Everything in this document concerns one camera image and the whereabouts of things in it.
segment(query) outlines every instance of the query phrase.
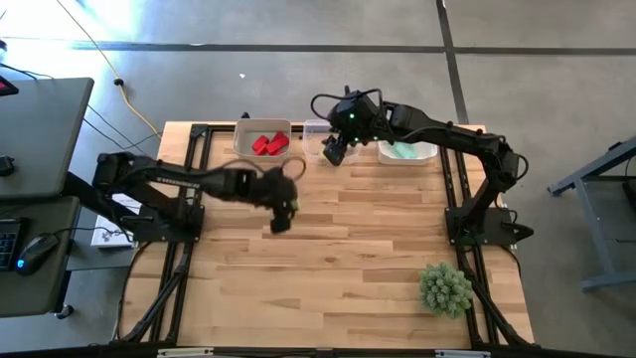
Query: computer mouse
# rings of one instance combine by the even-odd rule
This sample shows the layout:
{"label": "computer mouse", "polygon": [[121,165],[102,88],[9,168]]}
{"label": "computer mouse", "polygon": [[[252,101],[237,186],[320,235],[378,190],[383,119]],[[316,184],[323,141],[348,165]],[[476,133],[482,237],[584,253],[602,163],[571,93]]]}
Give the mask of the computer mouse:
{"label": "computer mouse", "polygon": [[35,237],[22,249],[16,260],[16,272],[21,275],[33,274],[47,260],[49,254],[58,245],[58,237],[44,233]]}

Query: desk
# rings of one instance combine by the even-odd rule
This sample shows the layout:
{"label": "desk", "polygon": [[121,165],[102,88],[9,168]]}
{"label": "desk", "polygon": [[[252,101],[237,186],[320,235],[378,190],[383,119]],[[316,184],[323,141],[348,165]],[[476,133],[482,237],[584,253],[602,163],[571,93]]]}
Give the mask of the desk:
{"label": "desk", "polygon": [[[29,225],[24,233],[22,246],[42,233],[51,233],[75,225],[76,213],[80,201],[74,197],[51,199],[31,205],[16,205],[2,217],[24,217]],[[0,206],[0,213],[11,206]],[[59,312],[66,294],[71,274],[65,270],[71,232],[57,234],[60,243],[49,254],[42,267],[29,276],[22,276],[14,271],[0,272],[0,317],[43,314],[52,310]]]}
{"label": "desk", "polygon": [[[166,124],[159,159],[184,162],[191,124]],[[291,152],[302,156],[298,137],[293,134]],[[232,145],[231,133],[215,134],[209,167],[235,159]],[[484,179],[481,164],[469,155],[465,161],[476,190]],[[434,317],[418,301],[420,269],[456,264],[445,233],[441,173],[439,158],[421,167],[381,165],[375,144],[351,166],[308,163],[297,183],[300,211],[284,235],[269,232],[265,210],[204,196],[206,222],[192,258],[178,344],[468,348],[464,318]],[[165,250],[153,244],[139,257],[125,295],[123,332],[155,298]],[[515,262],[500,248],[483,251],[494,301],[532,341]],[[172,305],[166,305],[162,337]],[[476,311],[486,337],[478,303]]]}

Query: metal stand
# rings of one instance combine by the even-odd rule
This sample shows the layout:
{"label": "metal stand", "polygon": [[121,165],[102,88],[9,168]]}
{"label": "metal stand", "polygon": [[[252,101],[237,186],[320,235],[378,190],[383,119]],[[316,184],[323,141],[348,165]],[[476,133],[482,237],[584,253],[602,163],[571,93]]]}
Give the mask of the metal stand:
{"label": "metal stand", "polygon": [[583,292],[636,282],[636,270],[616,271],[606,243],[607,240],[621,242],[622,238],[630,241],[636,232],[633,208],[629,206],[621,189],[621,184],[633,177],[601,176],[635,155],[636,137],[633,137],[610,147],[607,153],[548,188],[553,196],[558,196],[567,189],[576,189],[585,221],[592,232],[604,274],[583,280],[580,283]]}

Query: keyboard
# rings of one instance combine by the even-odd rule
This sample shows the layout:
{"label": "keyboard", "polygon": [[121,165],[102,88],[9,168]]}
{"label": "keyboard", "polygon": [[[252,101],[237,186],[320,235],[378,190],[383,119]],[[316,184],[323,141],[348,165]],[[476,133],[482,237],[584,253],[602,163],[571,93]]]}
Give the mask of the keyboard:
{"label": "keyboard", "polygon": [[0,219],[0,270],[12,270],[22,249],[25,219]]}

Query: succulent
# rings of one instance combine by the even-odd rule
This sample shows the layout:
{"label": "succulent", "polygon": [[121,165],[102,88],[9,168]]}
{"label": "succulent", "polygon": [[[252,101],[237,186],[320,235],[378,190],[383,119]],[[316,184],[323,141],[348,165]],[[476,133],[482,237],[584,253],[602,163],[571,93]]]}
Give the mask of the succulent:
{"label": "succulent", "polygon": [[447,263],[427,265],[419,273],[421,303],[435,315],[457,318],[470,308],[473,289],[464,272]]}

